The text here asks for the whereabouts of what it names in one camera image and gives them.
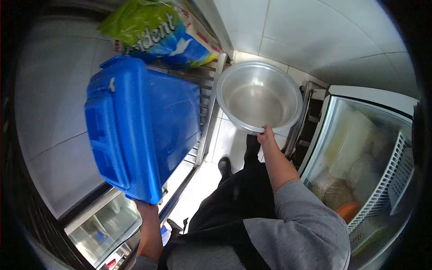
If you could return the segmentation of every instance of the blue lid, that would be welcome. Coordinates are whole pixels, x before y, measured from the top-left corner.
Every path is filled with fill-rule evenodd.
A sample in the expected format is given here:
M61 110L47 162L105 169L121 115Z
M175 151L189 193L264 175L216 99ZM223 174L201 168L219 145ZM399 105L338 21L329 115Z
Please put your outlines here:
M116 56L100 67L89 83L84 107L99 173L129 197L156 204L162 191L146 66L140 59Z

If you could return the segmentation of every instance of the black shoe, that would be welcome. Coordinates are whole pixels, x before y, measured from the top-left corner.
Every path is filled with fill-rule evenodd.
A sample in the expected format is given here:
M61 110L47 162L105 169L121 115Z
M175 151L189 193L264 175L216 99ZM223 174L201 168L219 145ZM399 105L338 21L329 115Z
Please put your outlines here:
M231 171L231 161L227 156L222 157L217 163L220 174L222 174L222 180L227 179L232 175Z

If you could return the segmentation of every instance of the plastic bag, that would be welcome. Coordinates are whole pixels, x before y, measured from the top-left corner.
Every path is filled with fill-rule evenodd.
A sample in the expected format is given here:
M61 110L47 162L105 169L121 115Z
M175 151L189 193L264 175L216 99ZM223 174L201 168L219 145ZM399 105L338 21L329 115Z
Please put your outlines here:
M175 0L131 0L98 29L123 45L123 54L172 68L204 65L217 58L217 41Z

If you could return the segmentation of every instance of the right hand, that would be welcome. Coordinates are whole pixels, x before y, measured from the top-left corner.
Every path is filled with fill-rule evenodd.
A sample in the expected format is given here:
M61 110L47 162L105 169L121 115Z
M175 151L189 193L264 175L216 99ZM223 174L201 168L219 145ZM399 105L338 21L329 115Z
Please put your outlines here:
M259 133L257 135L258 142L261 145L266 145L268 143L276 142L274 138L273 130L268 125L264 125L263 129L264 129L264 133Z

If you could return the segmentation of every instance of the metal bowl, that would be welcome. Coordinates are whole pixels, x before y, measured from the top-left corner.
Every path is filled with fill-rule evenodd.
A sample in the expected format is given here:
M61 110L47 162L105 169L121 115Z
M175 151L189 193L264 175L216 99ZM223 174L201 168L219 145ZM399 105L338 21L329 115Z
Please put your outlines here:
M225 70L217 81L216 99L238 128L250 134L289 129L299 118L302 95L294 80L277 67L244 62Z

